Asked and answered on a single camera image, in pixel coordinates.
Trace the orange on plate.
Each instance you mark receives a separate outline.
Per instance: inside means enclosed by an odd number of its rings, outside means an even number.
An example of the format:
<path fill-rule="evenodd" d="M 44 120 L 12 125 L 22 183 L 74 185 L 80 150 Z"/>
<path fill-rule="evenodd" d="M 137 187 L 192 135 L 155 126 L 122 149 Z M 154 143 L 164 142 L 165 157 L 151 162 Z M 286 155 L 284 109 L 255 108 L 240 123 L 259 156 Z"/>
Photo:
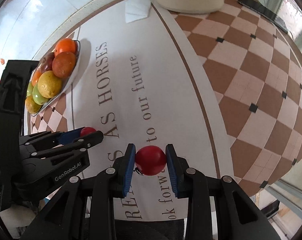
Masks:
<path fill-rule="evenodd" d="M 60 40 L 54 50 L 54 55 L 57 56 L 62 52 L 71 52 L 73 54 L 76 53 L 76 42 L 71 38 L 64 38 Z"/>

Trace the white lettered mat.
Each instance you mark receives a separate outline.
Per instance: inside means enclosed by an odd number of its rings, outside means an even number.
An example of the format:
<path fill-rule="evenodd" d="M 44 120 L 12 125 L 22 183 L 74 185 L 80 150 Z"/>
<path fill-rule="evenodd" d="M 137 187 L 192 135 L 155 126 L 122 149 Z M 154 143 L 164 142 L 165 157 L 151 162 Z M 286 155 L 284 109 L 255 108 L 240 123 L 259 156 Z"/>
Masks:
<path fill-rule="evenodd" d="M 66 95 L 70 129 L 104 133 L 90 148 L 93 177 L 137 149 L 172 144 L 190 167 L 218 178 L 233 176 L 230 141 L 209 79 L 185 33 L 157 4 L 143 20 L 126 23 L 125 2 L 79 28 L 80 62 Z"/>

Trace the dark orange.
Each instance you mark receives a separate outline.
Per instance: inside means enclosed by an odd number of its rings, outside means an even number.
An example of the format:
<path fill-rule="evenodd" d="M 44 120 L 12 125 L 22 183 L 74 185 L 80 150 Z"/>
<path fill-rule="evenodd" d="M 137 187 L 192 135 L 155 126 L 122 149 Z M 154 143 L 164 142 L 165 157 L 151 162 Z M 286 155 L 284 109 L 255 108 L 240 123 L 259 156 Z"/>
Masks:
<path fill-rule="evenodd" d="M 52 63 L 55 76 L 65 79 L 70 77 L 76 64 L 76 55 L 71 52 L 62 52 L 56 55 Z"/>

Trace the yellow lemon with stem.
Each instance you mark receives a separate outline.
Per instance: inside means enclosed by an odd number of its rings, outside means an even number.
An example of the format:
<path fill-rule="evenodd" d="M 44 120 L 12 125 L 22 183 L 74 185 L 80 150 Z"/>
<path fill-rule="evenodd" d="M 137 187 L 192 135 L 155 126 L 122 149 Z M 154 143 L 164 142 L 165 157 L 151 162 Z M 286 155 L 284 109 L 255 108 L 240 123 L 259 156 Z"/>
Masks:
<path fill-rule="evenodd" d="M 62 89 L 63 81 L 52 70 L 44 72 L 37 83 L 39 93 L 45 98 L 54 98 Z"/>

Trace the green apple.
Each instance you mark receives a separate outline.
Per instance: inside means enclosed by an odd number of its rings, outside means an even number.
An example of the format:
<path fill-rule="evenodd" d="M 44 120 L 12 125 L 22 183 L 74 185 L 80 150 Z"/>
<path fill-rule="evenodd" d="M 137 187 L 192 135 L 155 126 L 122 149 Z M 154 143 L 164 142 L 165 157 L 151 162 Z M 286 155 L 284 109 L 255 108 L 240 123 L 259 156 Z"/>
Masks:
<path fill-rule="evenodd" d="M 32 82 L 28 83 L 28 87 L 27 87 L 27 97 L 33 95 L 33 89 L 34 89 L 34 86 L 33 86 Z"/>
<path fill-rule="evenodd" d="M 41 106 L 49 101 L 48 98 L 45 98 L 44 96 L 41 95 L 41 93 L 38 90 L 37 84 L 33 88 L 32 96 L 33 96 L 34 102 Z"/>

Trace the white folded tissue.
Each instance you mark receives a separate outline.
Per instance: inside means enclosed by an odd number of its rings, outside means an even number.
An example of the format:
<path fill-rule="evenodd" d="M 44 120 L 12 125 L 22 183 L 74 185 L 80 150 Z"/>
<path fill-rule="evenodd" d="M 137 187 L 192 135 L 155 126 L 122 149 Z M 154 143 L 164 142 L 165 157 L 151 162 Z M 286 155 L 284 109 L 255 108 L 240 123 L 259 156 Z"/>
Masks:
<path fill-rule="evenodd" d="M 125 3 L 125 22 L 131 23 L 149 16 L 151 0 L 127 0 Z"/>

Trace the bright orange mandarin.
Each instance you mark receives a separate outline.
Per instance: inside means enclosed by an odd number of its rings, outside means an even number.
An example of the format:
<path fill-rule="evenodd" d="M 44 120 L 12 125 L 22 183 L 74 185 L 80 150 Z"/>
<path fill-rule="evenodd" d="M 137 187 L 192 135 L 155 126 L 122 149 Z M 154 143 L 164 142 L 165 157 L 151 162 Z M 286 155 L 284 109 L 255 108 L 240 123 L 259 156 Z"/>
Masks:
<path fill-rule="evenodd" d="M 40 70 L 35 70 L 35 72 L 33 74 L 33 77 L 31 79 L 31 84 L 32 84 L 33 87 L 38 83 L 39 78 L 40 78 L 41 75 L 42 75 L 42 73 L 41 73 Z"/>

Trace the red apple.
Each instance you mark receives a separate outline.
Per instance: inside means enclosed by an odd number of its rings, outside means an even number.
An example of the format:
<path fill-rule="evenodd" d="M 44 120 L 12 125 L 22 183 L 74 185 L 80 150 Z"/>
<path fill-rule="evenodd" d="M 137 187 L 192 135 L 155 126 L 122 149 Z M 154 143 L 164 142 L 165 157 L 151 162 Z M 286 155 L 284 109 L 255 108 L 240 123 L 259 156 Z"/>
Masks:
<path fill-rule="evenodd" d="M 141 174 L 155 176 L 166 166 L 166 155 L 158 146 L 145 146 L 135 155 L 135 164 Z"/>
<path fill-rule="evenodd" d="M 86 135 L 89 135 L 91 133 L 96 132 L 97 130 L 93 127 L 84 127 L 81 131 L 80 131 L 80 137 L 84 137 Z"/>

